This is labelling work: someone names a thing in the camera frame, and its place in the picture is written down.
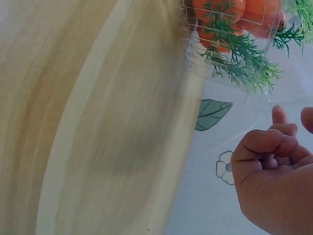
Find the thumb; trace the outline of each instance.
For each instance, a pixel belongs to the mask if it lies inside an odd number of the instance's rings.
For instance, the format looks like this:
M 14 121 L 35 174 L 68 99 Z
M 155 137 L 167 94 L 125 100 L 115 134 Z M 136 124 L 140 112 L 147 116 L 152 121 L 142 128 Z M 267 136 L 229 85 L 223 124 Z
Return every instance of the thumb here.
M 304 108 L 301 112 L 302 125 L 313 134 L 313 107 Z

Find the wooden board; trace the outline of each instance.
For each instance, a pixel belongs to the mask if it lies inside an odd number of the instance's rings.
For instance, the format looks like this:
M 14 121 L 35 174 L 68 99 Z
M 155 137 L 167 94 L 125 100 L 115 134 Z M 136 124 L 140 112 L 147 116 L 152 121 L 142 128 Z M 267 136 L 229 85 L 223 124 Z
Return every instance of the wooden board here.
M 160 235 L 204 81 L 171 0 L 0 0 L 0 234 Z

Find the finger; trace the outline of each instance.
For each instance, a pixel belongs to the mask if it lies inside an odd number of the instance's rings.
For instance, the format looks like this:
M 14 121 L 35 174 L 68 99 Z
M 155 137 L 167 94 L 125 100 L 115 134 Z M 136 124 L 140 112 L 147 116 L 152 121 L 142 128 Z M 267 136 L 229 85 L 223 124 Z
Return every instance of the finger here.
M 301 112 L 301 122 L 305 129 L 313 134 L 313 107 L 304 108 Z
M 281 106 L 276 105 L 272 108 L 272 122 L 273 124 L 288 123 L 288 116 Z
M 291 164 L 294 165 L 302 160 L 304 157 L 309 155 L 311 155 L 311 152 L 307 148 L 299 145 L 297 149 L 290 154 L 289 159 Z
M 268 159 L 260 160 L 262 165 L 262 170 L 275 169 L 278 167 L 277 161 L 275 158 L 271 157 Z
M 298 133 L 298 126 L 293 123 L 288 123 L 288 124 L 277 123 L 277 124 L 272 125 L 270 129 L 279 130 L 285 135 L 293 136 L 293 137 L 295 137 Z
M 262 170 L 262 164 L 258 161 L 262 153 L 289 154 L 284 148 L 296 144 L 295 138 L 278 130 L 254 130 L 247 133 L 231 159 L 235 184 L 241 185 L 251 174 Z
M 295 137 L 298 132 L 298 127 L 296 124 L 282 124 L 282 123 L 277 123 L 274 124 L 270 127 L 270 129 L 276 129 L 282 132 L 285 135 Z M 273 154 L 263 154 L 262 159 L 267 159 L 267 158 L 272 158 L 274 157 Z M 280 158 L 280 157 L 275 157 L 276 162 L 278 165 L 291 165 L 291 161 L 288 157 L 285 158 Z
M 312 163 L 313 163 L 313 155 L 307 155 L 301 160 L 299 160 L 296 164 L 294 164 L 292 168 L 296 170 L 300 167 L 303 167 L 305 165 L 312 164 Z

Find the plastic container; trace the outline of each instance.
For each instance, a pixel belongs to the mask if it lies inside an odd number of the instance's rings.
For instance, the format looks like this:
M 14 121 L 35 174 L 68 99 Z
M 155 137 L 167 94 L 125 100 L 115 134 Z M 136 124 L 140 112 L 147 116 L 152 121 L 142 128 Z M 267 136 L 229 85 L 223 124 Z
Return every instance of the plastic container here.
M 281 0 L 182 0 L 188 69 L 246 93 L 270 93 L 279 68 L 268 50 L 284 8 Z

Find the green leaf pattern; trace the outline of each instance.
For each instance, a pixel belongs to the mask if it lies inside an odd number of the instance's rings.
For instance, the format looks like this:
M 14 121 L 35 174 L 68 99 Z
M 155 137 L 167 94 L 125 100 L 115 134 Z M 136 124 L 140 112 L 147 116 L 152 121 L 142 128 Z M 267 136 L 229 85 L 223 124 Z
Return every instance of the green leaf pattern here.
M 227 114 L 232 106 L 233 103 L 230 102 L 221 102 L 212 99 L 202 100 L 196 130 L 206 131 L 210 129 Z

